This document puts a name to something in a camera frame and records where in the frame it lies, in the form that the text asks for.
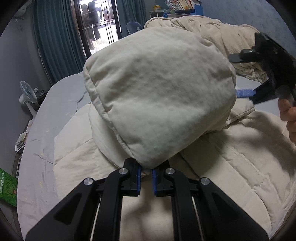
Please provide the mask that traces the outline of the person's right hand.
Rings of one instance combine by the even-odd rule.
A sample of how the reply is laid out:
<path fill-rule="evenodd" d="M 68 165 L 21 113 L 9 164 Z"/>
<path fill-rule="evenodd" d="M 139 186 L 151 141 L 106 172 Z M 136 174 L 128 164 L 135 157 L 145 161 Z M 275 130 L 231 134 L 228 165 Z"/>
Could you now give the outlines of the person's right hand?
<path fill-rule="evenodd" d="M 290 140 L 296 144 L 296 107 L 284 98 L 278 100 L 280 119 L 287 122 L 287 131 Z"/>

